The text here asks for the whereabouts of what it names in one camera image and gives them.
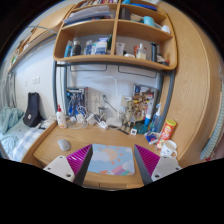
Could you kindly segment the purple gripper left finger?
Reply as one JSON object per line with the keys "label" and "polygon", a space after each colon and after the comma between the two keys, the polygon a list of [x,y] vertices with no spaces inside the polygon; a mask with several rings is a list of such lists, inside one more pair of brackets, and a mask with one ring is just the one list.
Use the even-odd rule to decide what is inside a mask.
{"label": "purple gripper left finger", "polygon": [[92,154],[92,145],[87,145],[67,157],[59,155],[44,170],[81,186],[85,179]]}

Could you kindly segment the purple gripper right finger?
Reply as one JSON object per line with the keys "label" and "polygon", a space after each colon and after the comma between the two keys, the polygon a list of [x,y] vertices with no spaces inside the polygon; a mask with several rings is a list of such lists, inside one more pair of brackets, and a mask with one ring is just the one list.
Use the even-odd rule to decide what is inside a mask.
{"label": "purple gripper right finger", "polygon": [[137,144],[134,145],[134,156],[144,185],[181,170],[181,167],[174,157],[159,157]]}

